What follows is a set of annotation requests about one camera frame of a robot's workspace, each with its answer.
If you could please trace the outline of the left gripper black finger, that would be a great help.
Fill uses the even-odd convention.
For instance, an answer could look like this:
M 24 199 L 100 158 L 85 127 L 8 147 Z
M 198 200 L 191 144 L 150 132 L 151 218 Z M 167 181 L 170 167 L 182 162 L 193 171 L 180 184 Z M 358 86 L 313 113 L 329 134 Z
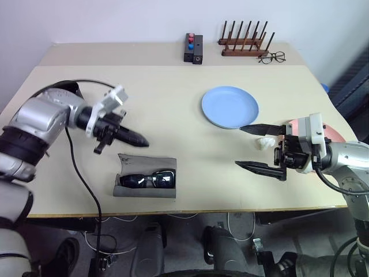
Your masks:
M 149 145 L 147 139 L 141 134 L 120 126 L 115 133 L 115 139 L 129 145 Z
M 148 140 L 137 133 L 118 133 L 115 135 L 115 139 L 134 147 L 149 147 Z

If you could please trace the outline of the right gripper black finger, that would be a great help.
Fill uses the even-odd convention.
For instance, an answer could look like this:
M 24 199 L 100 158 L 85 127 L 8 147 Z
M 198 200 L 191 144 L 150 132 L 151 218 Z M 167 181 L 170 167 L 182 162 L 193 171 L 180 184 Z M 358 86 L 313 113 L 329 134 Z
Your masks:
M 257 135 L 257 136 L 283 136 L 286 135 L 286 125 L 268 125 L 268 124 L 254 124 L 254 125 L 246 125 L 239 128 L 241 131 L 244 131 L 249 134 Z
M 279 181 L 287 180 L 287 170 L 285 167 L 270 167 L 266 163 L 252 161 L 235 161 L 235 164 L 254 174 L 272 177 Z

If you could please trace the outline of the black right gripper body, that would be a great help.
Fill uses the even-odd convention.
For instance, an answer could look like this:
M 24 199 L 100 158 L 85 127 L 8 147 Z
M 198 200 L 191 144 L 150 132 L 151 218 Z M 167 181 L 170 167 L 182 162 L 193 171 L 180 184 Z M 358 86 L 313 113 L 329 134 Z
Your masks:
M 273 126 L 273 134 L 282 136 L 278 147 L 274 149 L 274 165 L 277 170 L 302 169 L 308 159 L 308 154 L 303 152 L 298 136 L 292 134 L 291 125 Z

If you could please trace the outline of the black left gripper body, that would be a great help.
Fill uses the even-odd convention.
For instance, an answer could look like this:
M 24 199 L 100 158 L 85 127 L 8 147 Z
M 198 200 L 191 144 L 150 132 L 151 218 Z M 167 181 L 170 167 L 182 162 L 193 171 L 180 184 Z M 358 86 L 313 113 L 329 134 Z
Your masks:
M 112 144 L 121 128 L 120 124 L 125 115 L 126 111 L 121 110 L 119 114 L 109 113 L 97 120 L 93 130 L 93 136 L 99 144 L 94 148 L 94 153 L 100 154 L 106 145 Z

